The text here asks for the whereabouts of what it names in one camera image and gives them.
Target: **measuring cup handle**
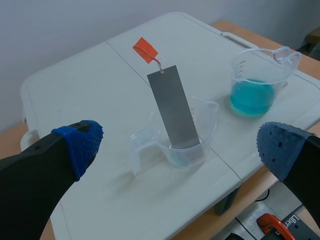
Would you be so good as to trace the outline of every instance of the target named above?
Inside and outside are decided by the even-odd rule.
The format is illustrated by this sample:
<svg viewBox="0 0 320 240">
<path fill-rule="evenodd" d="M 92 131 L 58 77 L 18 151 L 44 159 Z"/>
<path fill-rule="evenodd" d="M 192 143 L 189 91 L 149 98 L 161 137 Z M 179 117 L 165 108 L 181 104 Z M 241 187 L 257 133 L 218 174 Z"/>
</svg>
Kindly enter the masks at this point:
<svg viewBox="0 0 320 240">
<path fill-rule="evenodd" d="M 132 172 L 133 175 L 136 176 L 145 171 L 148 167 L 150 167 L 157 161 L 156 157 L 149 157 L 148 159 L 144 160 L 144 167 L 142 167 L 141 152 L 150 147 L 156 147 L 157 141 L 153 139 L 151 130 L 144 129 L 132 135 L 129 144 Z"/>
</svg>

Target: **table handle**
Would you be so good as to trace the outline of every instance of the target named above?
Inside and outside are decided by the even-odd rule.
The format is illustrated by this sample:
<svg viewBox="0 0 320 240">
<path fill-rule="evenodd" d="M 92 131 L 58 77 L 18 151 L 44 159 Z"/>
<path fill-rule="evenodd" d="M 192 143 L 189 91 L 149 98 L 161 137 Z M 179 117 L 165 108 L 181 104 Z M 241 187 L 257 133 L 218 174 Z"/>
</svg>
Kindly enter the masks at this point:
<svg viewBox="0 0 320 240">
<path fill-rule="evenodd" d="M 240 45 L 243 48 L 246 48 L 246 49 L 258 49 L 259 48 L 257 45 L 254 45 L 253 43 L 251 43 L 251 42 L 249 42 L 249 41 L 247 41 L 237 35 L 234 35 L 231 32 L 223 31 L 220 33 L 220 35 L 223 36 L 224 38 L 234 42 L 235 44 Z"/>
</svg>

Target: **empty measuring cup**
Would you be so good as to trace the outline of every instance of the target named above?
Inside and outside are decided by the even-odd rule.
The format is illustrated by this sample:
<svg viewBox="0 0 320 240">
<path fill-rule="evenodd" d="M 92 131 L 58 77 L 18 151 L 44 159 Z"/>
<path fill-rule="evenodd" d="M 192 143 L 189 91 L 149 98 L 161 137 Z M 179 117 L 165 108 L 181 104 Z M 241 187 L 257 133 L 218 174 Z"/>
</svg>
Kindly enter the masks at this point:
<svg viewBox="0 0 320 240">
<path fill-rule="evenodd" d="M 301 53 L 291 53 L 287 46 L 239 53 L 231 63 L 231 105 L 253 116 L 267 112 L 300 60 Z"/>
<path fill-rule="evenodd" d="M 130 139 L 134 175 L 163 159 L 178 168 L 191 168 L 206 160 L 217 124 L 218 103 L 197 97 L 187 97 L 187 101 L 200 144 L 185 149 L 172 148 L 159 109 L 155 109 L 146 128 Z"/>
</svg>

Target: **black device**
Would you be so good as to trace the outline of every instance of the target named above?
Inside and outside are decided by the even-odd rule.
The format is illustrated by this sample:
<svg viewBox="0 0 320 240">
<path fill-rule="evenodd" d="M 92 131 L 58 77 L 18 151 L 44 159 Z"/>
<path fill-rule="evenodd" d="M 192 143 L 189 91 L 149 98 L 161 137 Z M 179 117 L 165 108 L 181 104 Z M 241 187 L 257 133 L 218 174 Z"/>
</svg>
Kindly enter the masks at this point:
<svg viewBox="0 0 320 240">
<path fill-rule="evenodd" d="M 0 160 L 1 239 L 40 239 L 61 197 L 94 161 L 103 134 L 99 124 L 81 121 L 56 131 Z M 90 155 L 79 144 L 92 149 Z M 72 155 L 80 157 L 73 161 Z"/>
</svg>

